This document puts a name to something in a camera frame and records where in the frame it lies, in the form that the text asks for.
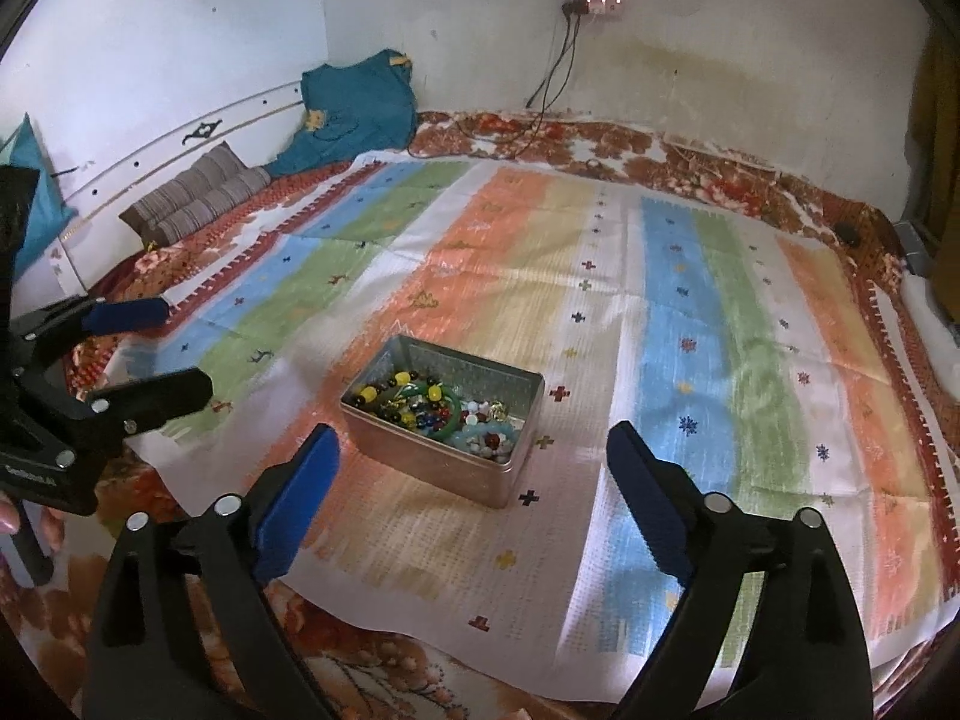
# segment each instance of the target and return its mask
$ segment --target bed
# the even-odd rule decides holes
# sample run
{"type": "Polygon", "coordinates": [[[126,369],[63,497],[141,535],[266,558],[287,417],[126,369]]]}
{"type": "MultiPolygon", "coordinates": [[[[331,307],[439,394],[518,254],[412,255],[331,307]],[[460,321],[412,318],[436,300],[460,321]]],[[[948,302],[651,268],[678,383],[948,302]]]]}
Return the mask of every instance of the bed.
{"type": "MultiPolygon", "coordinates": [[[[748,511],[824,511],[864,613],[879,710],[923,667],[960,586],[960,409],[899,299],[888,221],[748,155],[618,124],[548,119],[510,159],[526,124],[423,114],[409,153],[275,181],[99,283],[111,299],[164,295],[173,319],[155,338],[78,347],[74,391],[198,362],[215,395],[136,445],[150,466],[133,451],[109,466],[96,517],[67,523],[51,587],[18,589],[0,573],[4,613],[67,704],[78,702],[109,536],[136,511],[196,514],[289,456],[320,419],[346,440],[347,473],[309,557],[268,595],[343,717],[608,712],[679,592],[651,570],[598,470],[597,442],[618,418],[748,511]],[[837,223],[858,245],[837,239],[837,223]],[[556,321],[547,332],[531,327],[536,316],[556,321]],[[544,372],[541,435],[508,526],[496,526],[506,536],[481,507],[350,449],[338,388],[395,332],[544,372]],[[739,367],[719,370],[731,359],[739,367]],[[272,427],[245,430],[253,413],[272,427]],[[750,465],[784,453],[795,461],[750,465]],[[552,514],[536,525],[534,512],[552,514]],[[484,565],[449,565],[464,556],[484,565]],[[545,581],[568,589],[544,594],[545,581]],[[491,592],[509,600],[488,608],[491,592]],[[535,598],[557,608],[542,615],[549,625],[525,628],[535,598]]],[[[194,590],[217,678],[239,694],[194,590]]],[[[736,660],[748,616],[721,666],[736,660]]],[[[726,678],[719,669],[714,689],[726,678]]]]}

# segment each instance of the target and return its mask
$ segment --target teal pillow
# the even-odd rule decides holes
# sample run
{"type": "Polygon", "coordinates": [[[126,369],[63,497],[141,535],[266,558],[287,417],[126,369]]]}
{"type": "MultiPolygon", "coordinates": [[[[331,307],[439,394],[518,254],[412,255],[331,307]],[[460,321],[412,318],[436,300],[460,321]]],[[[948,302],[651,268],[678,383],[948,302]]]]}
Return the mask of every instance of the teal pillow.
{"type": "Polygon", "coordinates": [[[0,165],[32,167],[40,171],[40,183],[37,183],[34,205],[27,220],[27,235],[23,248],[16,255],[13,269],[13,280],[16,281],[23,271],[40,259],[54,238],[64,232],[64,228],[77,212],[64,205],[64,197],[47,170],[43,154],[40,153],[40,144],[37,143],[29,116],[23,117],[23,124],[7,141],[3,151],[0,151],[0,165]]]}

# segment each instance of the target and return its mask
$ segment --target green stripe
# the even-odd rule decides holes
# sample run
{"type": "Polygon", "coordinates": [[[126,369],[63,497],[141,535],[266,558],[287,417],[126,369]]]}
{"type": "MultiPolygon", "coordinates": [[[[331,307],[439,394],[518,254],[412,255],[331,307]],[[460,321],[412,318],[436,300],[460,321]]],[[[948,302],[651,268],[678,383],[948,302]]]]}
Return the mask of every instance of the green stripe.
{"type": "MultiPolygon", "coordinates": [[[[245,314],[200,360],[200,369],[213,379],[214,398],[236,402],[248,391],[248,384],[275,358],[256,365],[250,357],[258,349],[270,349],[277,356],[286,341],[311,317],[328,309],[349,290],[349,285],[388,247],[415,218],[424,213],[443,191],[469,168],[465,162],[428,163],[384,194],[353,223],[323,241],[295,272],[285,278],[269,299],[245,314]],[[357,248],[366,241],[365,248],[357,248]],[[338,284],[330,278],[345,275],[338,284]]],[[[246,278],[256,278],[255,274],[246,278]]],[[[163,430],[174,436],[189,429],[190,436],[212,430],[227,417],[227,411],[211,409],[170,422],[163,430]]]]}
{"type": "MultiPolygon", "coordinates": [[[[731,496],[744,512],[793,517],[812,496],[808,441],[797,394],[789,384],[773,322],[755,291],[755,274],[745,265],[749,252],[717,214],[694,214],[707,267],[723,306],[730,408],[736,431],[736,473],[731,496]]],[[[740,590],[721,664],[733,666],[746,641],[760,598],[760,577],[747,576],[740,590]]]]}

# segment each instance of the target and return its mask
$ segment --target colorful striped rug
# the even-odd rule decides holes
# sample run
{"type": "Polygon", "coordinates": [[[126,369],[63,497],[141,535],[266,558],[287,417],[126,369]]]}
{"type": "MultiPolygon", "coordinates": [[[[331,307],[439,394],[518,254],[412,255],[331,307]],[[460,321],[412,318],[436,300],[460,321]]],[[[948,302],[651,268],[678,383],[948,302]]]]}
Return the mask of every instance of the colorful striped rug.
{"type": "MultiPolygon", "coordinates": [[[[518,688],[615,701],[679,597],[604,471],[629,418],[741,508],[823,512],[875,662],[956,612],[960,485],[882,322],[827,247],[642,187],[392,154],[358,161],[170,290],[110,381],[199,365],[214,401],[138,453],[198,514],[318,421],[343,469],[288,584],[518,688]],[[338,398],[398,332],[541,372],[515,501],[492,511],[360,455],[338,398]]],[[[747,583],[719,687],[742,648],[747,583]]]]}

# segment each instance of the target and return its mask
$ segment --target blue cloth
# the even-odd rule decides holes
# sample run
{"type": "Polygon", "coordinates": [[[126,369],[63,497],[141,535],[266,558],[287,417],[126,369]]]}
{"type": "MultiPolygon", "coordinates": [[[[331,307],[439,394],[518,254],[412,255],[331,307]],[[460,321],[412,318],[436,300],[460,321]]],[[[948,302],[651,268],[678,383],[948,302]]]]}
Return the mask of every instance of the blue cloth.
{"type": "Polygon", "coordinates": [[[13,280],[16,281],[23,271],[40,259],[54,238],[64,232],[64,228],[77,212],[64,205],[59,186],[56,186],[56,181],[47,170],[29,116],[23,117],[23,124],[16,129],[0,152],[0,165],[32,167],[40,172],[34,205],[30,208],[30,218],[27,219],[26,238],[13,266],[13,280]]]}
{"type": "Polygon", "coordinates": [[[308,114],[323,112],[323,125],[296,133],[267,172],[277,178],[375,148],[405,148],[416,132],[416,98],[410,62],[391,65],[395,56],[403,55],[383,50],[348,68],[323,65],[304,73],[304,104],[308,114]]]}

